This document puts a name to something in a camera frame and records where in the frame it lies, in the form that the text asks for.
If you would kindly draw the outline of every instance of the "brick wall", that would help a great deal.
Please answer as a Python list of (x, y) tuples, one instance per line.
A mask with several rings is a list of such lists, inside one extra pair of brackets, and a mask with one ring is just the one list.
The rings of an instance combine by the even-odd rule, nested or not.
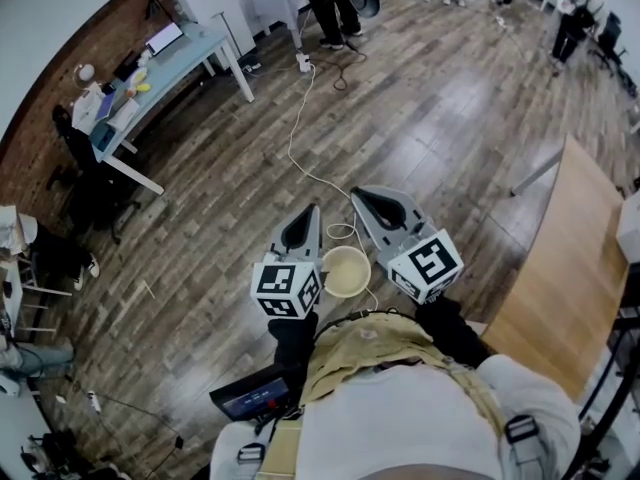
[[(160, 0), (173, 12), (174, 0)], [(72, 73), (81, 63), (96, 68), (94, 80), (108, 81), (130, 50), (140, 50), (168, 22), (162, 13), (145, 21), (148, 0), (111, 0), (63, 46), (25, 97), (0, 143), (0, 204), (16, 204), (45, 226), (64, 231), (59, 218), (68, 196), (59, 184), (45, 186), (57, 165), (74, 166), (65, 143), (58, 138), (51, 111), (56, 104), (70, 110), (81, 94)]]

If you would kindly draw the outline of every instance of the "wooden table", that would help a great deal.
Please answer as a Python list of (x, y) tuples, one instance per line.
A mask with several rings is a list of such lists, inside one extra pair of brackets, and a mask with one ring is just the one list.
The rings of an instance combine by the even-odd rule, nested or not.
[(605, 347), (627, 280), (616, 241), (621, 206), (611, 181), (568, 137), (527, 260), (483, 335), (573, 400)]

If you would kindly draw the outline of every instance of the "small screen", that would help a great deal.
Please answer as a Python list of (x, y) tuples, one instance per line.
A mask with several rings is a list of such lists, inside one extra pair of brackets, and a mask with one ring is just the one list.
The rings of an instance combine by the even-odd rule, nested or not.
[(222, 405), (232, 418), (242, 418), (247, 413), (267, 409), (270, 402), (275, 402), (288, 392), (287, 384), (282, 378), (279, 378)]
[(167, 25), (155, 36), (149, 39), (149, 41), (147, 41), (147, 47), (153, 55), (157, 55), (182, 35), (180, 27), (175, 23), (171, 23), (171, 25)]

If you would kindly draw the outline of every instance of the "paper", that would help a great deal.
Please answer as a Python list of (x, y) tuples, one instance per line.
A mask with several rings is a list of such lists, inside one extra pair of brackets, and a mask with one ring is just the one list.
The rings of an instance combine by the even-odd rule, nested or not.
[(100, 90), (100, 86), (93, 82), (73, 104), (71, 126), (90, 135), (96, 125), (96, 116), (102, 105), (103, 98), (104, 94)]
[(140, 105), (138, 105), (135, 100), (127, 100), (127, 102), (122, 105), (122, 108), (116, 112), (116, 115), (107, 121), (107, 124), (119, 132), (123, 132), (127, 126), (129, 126), (131, 119), (133, 119), (133, 116), (139, 108)]

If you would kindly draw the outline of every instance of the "laptop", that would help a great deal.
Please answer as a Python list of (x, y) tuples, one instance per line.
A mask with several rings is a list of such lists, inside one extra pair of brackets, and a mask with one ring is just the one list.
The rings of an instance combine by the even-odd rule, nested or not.
[(170, 23), (145, 44), (156, 62), (160, 65), (167, 62), (178, 51), (191, 42), (175, 23)]

